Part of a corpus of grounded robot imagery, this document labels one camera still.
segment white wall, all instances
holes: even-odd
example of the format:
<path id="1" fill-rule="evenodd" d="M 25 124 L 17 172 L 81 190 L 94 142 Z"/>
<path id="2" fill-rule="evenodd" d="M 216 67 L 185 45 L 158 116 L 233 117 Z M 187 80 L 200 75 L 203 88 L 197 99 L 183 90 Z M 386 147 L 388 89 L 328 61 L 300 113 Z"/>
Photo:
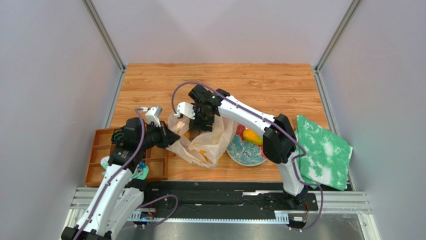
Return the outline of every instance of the white wall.
<path id="1" fill-rule="evenodd" d="M 318 63 L 351 0 L 93 0 L 125 64 Z"/>
<path id="2" fill-rule="evenodd" d="M 424 239 L 426 1 L 365 0 L 322 72 L 384 240 Z"/>
<path id="3" fill-rule="evenodd" d="M 119 71 L 80 0 L 3 0 L 0 32 L 0 239 L 58 239 Z"/>

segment cable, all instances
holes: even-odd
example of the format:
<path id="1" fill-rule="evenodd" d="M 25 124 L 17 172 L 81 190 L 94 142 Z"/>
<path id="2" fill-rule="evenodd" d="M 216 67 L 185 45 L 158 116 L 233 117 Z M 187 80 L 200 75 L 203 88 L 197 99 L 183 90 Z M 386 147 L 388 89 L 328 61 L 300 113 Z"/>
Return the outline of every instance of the cable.
<path id="1" fill-rule="evenodd" d="M 309 205 L 307 202 L 304 202 L 304 204 L 306 205 L 306 214 L 304 215 L 304 217 L 306 218 L 306 222 L 308 222 Z"/>
<path id="2" fill-rule="evenodd" d="M 165 198 L 170 198 L 170 197 L 176 199 L 176 203 L 174 204 L 174 208 L 171 211 L 171 213 L 169 213 L 169 215 L 167 215 L 165 218 L 161 219 L 158 222 L 155 222 L 155 223 L 150 224 L 150 225 L 146 225 L 147 228 L 151 228 L 151 227 L 155 227 L 157 225 L 160 225 L 160 224 L 164 223 L 164 221 L 166 221 L 167 219 L 169 219 L 176 212 L 176 209 L 178 208 L 178 197 L 176 195 L 173 195 L 173 194 L 168 194 L 168 195 L 161 196 L 161 197 L 159 197 L 159 198 L 157 198 L 155 200 L 152 200 L 150 202 L 147 202 L 147 203 L 142 204 L 142 205 L 140 205 L 140 206 L 137 207 L 138 209 L 139 208 L 145 208 L 146 206 L 150 206 L 153 203 L 156 203 L 156 202 L 158 202 L 160 200 L 163 200 Z"/>
<path id="3" fill-rule="evenodd" d="M 140 123 L 144 126 L 145 125 L 145 121 L 142 118 L 142 115 L 139 113 L 140 110 L 143 110 L 142 108 L 136 108 L 134 111 L 136 112 L 137 116 L 139 117 Z M 87 217 L 87 220 L 83 223 L 83 225 L 80 227 L 80 229 L 77 231 L 77 233 L 75 234 L 74 238 L 72 240 L 77 240 L 80 236 L 80 234 L 82 233 L 83 229 L 85 229 L 85 227 L 87 226 L 87 224 L 89 224 L 89 221 L 92 219 L 93 214 L 96 211 L 96 208 L 98 207 L 102 197 L 104 196 L 105 191 L 107 190 L 107 188 L 110 186 L 111 182 L 114 180 L 114 178 L 123 170 L 127 167 L 127 165 L 130 164 L 130 162 L 136 157 L 136 155 L 138 154 L 139 150 L 141 149 L 142 146 L 142 142 L 144 141 L 144 136 L 145 136 L 145 128 L 141 127 L 142 129 L 142 133 L 141 133 L 141 137 L 140 137 L 140 141 L 139 144 L 137 145 L 136 150 L 134 151 L 133 155 L 109 178 L 109 180 L 102 186 L 102 190 L 99 193 L 99 196 L 97 197 L 97 199 L 95 200 L 93 207 L 91 208 L 91 211 L 89 213 L 89 216 Z"/>
<path id="4" fill-rule="evenodd" d="M 296 166 L 296 159 L 297 158 L 301 158 L 301 157 L 303 157 L 303 156 L 305 156 L 306 155 L 306 150 L 292 137 L 292 136 L 290 136 L 286 131 L 284 131 L 284 129 L 282 129 L 280 126 L 278 126 L 275 122 L 273 122 L 273 121 L 271 121 L 271 120 L 269 120 L 269 119 L 267 119 L 267 118 L 263 118 L 261 115 L 259 115 L 259 114 L 257 114 L 257 113 L 255 113 L 254 111 L 251 111 L 250 109 L 247 109 L 246 107 L 244 107 L 244 106 L 241 106 L 241 105 L 238 105 L 236 102 L 234 102 L 234 101 L 232 101 L 232 100 L 230 100 L 229 98 L 226 98 L 225 96 L 223 96 L 222 94 L 220 94 L 218 91 L 216 91 L 216 90 L 214 90 L 213 88 L 211 88 L 210 86 L 208 86 L 208 85 L 206 85 L 206 84 L 204 84 L 204 83 L 201 83 L 201 82 L 196 82 L 196 81 L 186 81 L 186 82 L 183 82 L 183 83 L 181 83 L 181 84 L 179 84 L 175 89 L 174 89 L 174 91 L 173 91 L 173 94 L 171 95 L 171 108 L 173 109 L 173 112 L 176 114 L 176 113 L 178 113 L 177 111 L 176 111 L 176 108 L 175 108 L 175 95 L 176 95 L 176 92 L 178 91 L 178 89 L 179 88 L 181 88 L 182 86 L 184 86 L 184 85 L 187 85 L 187 84 L 196 84 L 196 85 L 201 85 L 201 86 L 203 86 L 203 87 L 205 87 L 205 88 L 207 88 L 207 89 L 209 89 L 210 91 L 212 91 L 214 94 L 216 94 L 216 95 L 218 95 L 219 97 L 221 97 L 223 100 L 225 100 L 225 101 L 228 101 L 229 103 L 231 103 L 232 105 L 234 105 L 234 106 L 236 106 L 236 107 L 238 107 L 238 108 L 240 108 L 240 109 L 242 109 L 242 110 L 244 110 L 244 111 L 246 111 L 247 113 L 249 113 L 249 114 L 251 114 L 251 115 L 253 115 L 253 116 L 255 116 L 255 117 L 257 117 L 258 119 L 260 119 L 260 120 L 262 120 L 262 121 L 265 121 L 265 122 L 267 122 L 267 123 L 269 123 L 269 124 L 271 124 L 272 126 L 274 126 L 276 129 L 278 129 L 282 134 L 284 134 L 288 139 L 290 139 L 301 151 L 302 151 L 302 154 L 299 154 L 299 155 L 296 155 L 296 156 L 294 156 L 292 159 L 291 159 L 291 164 L 292 164 L 292 166 L 293 166 L 293 170 L 294 170 L 294 173 L 295 173 L 295 175 L 296 175 L 296 178 L 297 178 L 297 181 L 299 182 L 299 183 L 301 183 L 301 184 L 303 184 L 303 185 L 305 185 L 305 186 L 315 186 L 315 187 L 317 187 L 318 189 L 319 189 L 319 191 L 320 191 L 320 193 L 321 193 L 321 204 L 320 204 L 320 207 L 319 207 L 319 212 L 318 212 L 318 216 L 316 216 L 316 219 L 315 219 L 315 221 L 310 225 L 310 226 L 308 226 L 308 227 L 306 227 L 306 228 L 304 228 L 303 230 L 309 230 L 309 229 L 312 229 L 316 224 L 317 224 L 317 222 L 318 222 L 318 220 L 320 219 L 320 216 L 321 216 L 321 213 L 323 212 L 323 199 L 324 199 L 324 193 L 323 193 L 323 188 L 319 185 L 319 184 L 316 184 L 316 183 L 306 183 L 305 181 L 303 181 L 302 180 L 302 177 L 301 176 L 299 176 L 299 174 L 298 174 L 298 171 L 297 171 L 297 166 Z"/>
<path id="5" fill-rule="evenodd" d="M 111 142 L 113 144 L 119 143 L 119 141 L 124 137 L 124 132 L 122 129 L 115 131 L 111 136 Z"/>
<path id="6" fill-rule="evenodd" d="M 154 200 L 155 200 L 155 198 L 154 198 Z M 151 205 L 149 205 L 149 210 L 151 209 L 151 207 L 153 206 L 153 204 L 151 203 Z M 155 214 L 157 214 L 157 208 L 154 208 L 155 209 Z M 154 215 L 150 212 L 149 213 L 152 217 L 154 217 Z"/>

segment yellow fruit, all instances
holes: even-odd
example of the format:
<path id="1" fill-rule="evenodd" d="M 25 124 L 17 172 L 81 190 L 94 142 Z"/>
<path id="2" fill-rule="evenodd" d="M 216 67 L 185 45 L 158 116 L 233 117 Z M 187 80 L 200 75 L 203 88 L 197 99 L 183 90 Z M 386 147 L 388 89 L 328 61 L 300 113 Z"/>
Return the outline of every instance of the yellow fruit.
<path id="1" fill-rule="evenodd" d="M 207 161 L 207 162 L 209 162 L 210 160 L 209 160 L 209 158 L 205 155 L 206 154 L 206 151 L 204 151 L 204 150 L 200 150 L 199 151 L 199 153 L 204 157 L 204 159 Z"/>
<path id="2" fill-rule="evenodd" d="M 184 135 L 184 136 L 185 136 L 185 138 L 187 138 L 187 139 L 190 139 L 190 137 L 191 137 L 191 133 L 190 133 L 190 131 L 189 131 L 189 130 L 188 130 L 188 131 L 186 131 L 183 135 Z"/>
<path id="3" fill-rule="evenodd" d="M 256 144 L 256 145 L 264 144 L 263 139 L 250 129 L 244 130 L 244 132 L 242 132 L 242 137 L 244 138 L 244 140 L 246 140 L 247 142 L 251 144 Z"/>

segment metal floor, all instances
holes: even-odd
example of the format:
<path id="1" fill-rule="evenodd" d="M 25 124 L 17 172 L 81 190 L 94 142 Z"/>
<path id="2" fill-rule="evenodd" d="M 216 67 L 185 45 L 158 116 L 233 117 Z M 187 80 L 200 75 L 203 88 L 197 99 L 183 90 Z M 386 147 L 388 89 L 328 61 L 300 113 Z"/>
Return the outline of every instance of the metal floor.
<path id="1" fill-rule="evenodd" d="M 310 214 L 309 225 L 316 215 Z M 117 240 L 363 240 L 357 214 L 324 214 L 304 233 L 279 224 L 165 222 L 154 228 L 135 229 L 127 222 Z"/>

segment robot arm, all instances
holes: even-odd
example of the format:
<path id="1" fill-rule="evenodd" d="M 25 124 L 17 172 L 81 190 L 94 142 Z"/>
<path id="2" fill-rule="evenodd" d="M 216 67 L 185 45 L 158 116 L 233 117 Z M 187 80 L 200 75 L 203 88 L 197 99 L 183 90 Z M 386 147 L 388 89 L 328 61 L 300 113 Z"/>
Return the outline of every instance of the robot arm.
<path id="1" fill-rule="evenodd" d="M 131 181 L 136 166 L 144 158 L 146 150 L 154 146 L 166 148 L 179 140 L 180 136 L 159 120 L 161 107 L 145 107 L 142 111 L 146 112 L 149 124 L 144 131 L 139 151 L 130 164 L 121 169 L 135 153 L 142 138 L 141 128 L 145 128 L 139 118 L 135 117 L 127 120 L 126 125 L 121 128 L 122 137 L 109 157 L 109 166 L 88 209 L 74 228 L 66 227 L 63 230 L 62 240 L 114 240 L 129 216 L 143 203 L 147 183 L 139 179 Z"/>
<path id="2" fill-rule="evenodd" d="M 240 102 L 226 91 L 221 89 L 217 91 L 230 101 L 211 93 L 201 85 L 197 85 L 188 94 L 194 100 L 194 104 L 181 102 L 176 108 L 177 113 L 175 116 L 178 118 L 182 115 L 189 117 L 191 119 L 189 125 L 190 129 L 211 131 L 214 115 L 219 115 L 232 119 L 253 130 L 257 135 L 262 136 L 263 153 L 278 167 L 285 192 L 293 196 L 296 204 L 303 203 L 306 189 L 304 185 L 298 181 L 294 166 L 291 163 L 291 159 L 296 155 L 296 147 L 285 135 L 277 131 L 268 121 L 265 121 L 270 120 L 274 122 L 296 139 L 289 119 L 283 114 L 275 117 L 260 112 Z M 261 116 L 262 119 L 255 117 L 252 113 Z M 297 164 L 295 167 L 296 171 L 299 173 Z"/>

